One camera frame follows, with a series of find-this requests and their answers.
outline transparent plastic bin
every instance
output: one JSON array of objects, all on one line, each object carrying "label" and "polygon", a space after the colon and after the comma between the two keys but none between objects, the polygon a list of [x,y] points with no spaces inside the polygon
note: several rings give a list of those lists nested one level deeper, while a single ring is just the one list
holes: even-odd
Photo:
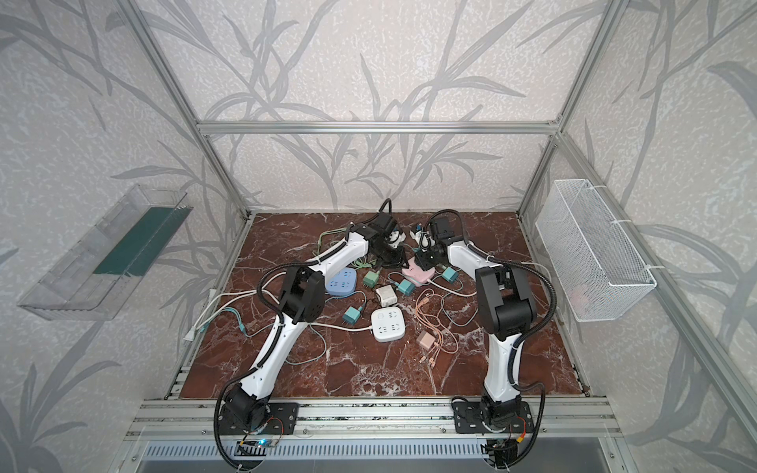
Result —
[{"label": "transparent plastic bin", "polygon": [[553,182],[536,228],[579,322],[615,320],[657,286],[586,179]]},{"label": "transparent plastic bin", "polygon": [[[19,307],[48,320],[112,320],[192,209],[181,205],[185,196],[132,187],[25,293]],[[154,208],[161,210],[146,222],[143,217]],[[124,245],[127,234],[131,244]]]}]

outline power strip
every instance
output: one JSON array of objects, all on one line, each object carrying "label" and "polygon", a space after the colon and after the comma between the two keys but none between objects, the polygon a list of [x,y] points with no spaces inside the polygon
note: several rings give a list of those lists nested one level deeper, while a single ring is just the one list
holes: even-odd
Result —
[{"label": "power strip", "polygon": [[405,336],[405,318],[398,307],[385,307],[371,314],[373,336],[377,341],[394,341]]}]

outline red marble table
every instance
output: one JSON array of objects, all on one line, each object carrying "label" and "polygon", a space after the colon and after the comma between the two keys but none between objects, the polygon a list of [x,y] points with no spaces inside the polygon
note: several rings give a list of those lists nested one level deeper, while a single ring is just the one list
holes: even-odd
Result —
[{"label": "red marble table", "polygon": [[[294,260],[305,260],[313,256],[316,241],[321,232],[336,229],[349,222],[365,220],[371,214],[357,213],[259,213],[245,242],[232,277],[226,287],[227,292],[254,289],[265,269],[276,264]],[[396,213],[397,221],[406,228],[414,228],[418,222],[425,222],[427,213]],[[471,239],[486,251],[494,251],[497,256],[507,259],[530,261],[523,234],[516,215],[507,212],[464,213]],[[450,217],[454,226],[454,217]],[[323,238],[324,247],[340,238],[328,235]],[[415,245],[408,238],[407,242]],[[358,270],[358,289],[367,269]],[[380,285],[387,284],[388,269],[381,271]],[[281,280],[277,278],[268,289],[278,294]],[[475,291],[475,283],[464,273],[460,275],[463,288],[460,291]],[[447,285],[443,279],[437,280]],[[379,308],[372,291],[364,288],[369,303],[363,315],[355,324],[356,328],[370,324],[370,313]],[[546,311],[546,298],[537,279],[531,281],[531,289],[540,306],[540,316]],[[436,288],[439,294],[445,294]],[[409,297],[399,297],[398,306],[403,310],[407,324],[403,338],[390,343],[379,343],[370,331],[345,332],[332,328],[314,327],[326,339],[326,354],[317,361],[291,366],[284,364],[276,380],[274,397],[324,397],[324,396],[429,396],[481,394],[487,371],[488,336],[478,321],[473,320],[465,327],[456,327],[442,314],[440,320],[450,326],[459,339],[459,349],[454,355],[442,353],[436,366],[430,369],[421,363],[423,350],[416,343],[422,330],[414,321],[413,310],[420,290],[417,288]],[[436,313],[438,300],[435,298],[424,309]],[[349,306],[358,307],[363,302],[356,294],[348,299],[333,300],[326,304],[318,322],[342,325],[342,314]],[[475,298],[451,295],[444,306],[458,323],[467,322],[476,307]],[[273,321],[273,312],[257,299],[246,297],[232,304],[241,314],[248,334],[255,333]],[[269,329],[254,338],[246,338],[238,328],[236,318],[230,313],[218,316],[208,327],[198,355],[192,364],[182,398],[208,399],[218,395],[220,388],[229,378],[249,369]],[[308,329],[303,332],[289,361],[296,363],[314,358],[323,352],[323,342]],[[542,380],[549,394],[579,394],[580,388],[565,351],[562,338],[555,322],[525,342],[521,371],[521,384]]]}]

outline pink power strip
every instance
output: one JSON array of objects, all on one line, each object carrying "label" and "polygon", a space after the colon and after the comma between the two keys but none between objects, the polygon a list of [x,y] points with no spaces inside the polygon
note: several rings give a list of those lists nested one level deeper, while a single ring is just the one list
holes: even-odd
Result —
[{"label": "pink power strip", "polygon": [[431,278],[433,278],[436,274],[434,268],[431,268],[428,271],[422,270],[420,266],[416,264],[415,257],[410,258],[408,264],[410,265],[410,267],[402,268],[402,274],[407,276],[408,278],[412,278],[410,279],[410,282],[413,282],[413,280],[415,280],[422,285],[428,284],[428,282],[431,281]]}]

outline wallpaper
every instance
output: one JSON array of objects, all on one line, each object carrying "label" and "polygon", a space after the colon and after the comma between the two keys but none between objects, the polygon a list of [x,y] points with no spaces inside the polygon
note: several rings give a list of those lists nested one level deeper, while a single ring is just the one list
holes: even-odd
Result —
[{"label": "wallpaper", "polygon": [[568,130],[757,389],[755,44],[754,1],[627,11]]},{"label": "wallpaper", "polygon": [[219,135],[250,208],[515,211],[542,135]]},{"label": "wallpaper", "polygon": [[[0,470],[104,471],[241,219],[106,2],[0,4]],[[45,321],[16,304],[135,183],[193,206],[116,318]]]},{"label": "wallpaper", "polygon": [[[535,222],[551,182],[577,177],[555,153],[523,214],[534,260],[552,275]],[[654,293],[615,321],[578,323],[559,285],[556,290],[559,324],[581,380],[610,399],[639,471],[757,471],[757,452]]]},{"label": "wallpaper", "polygon": [[605,2],[139,4],[202,120],[407,121],[553,120]]}]

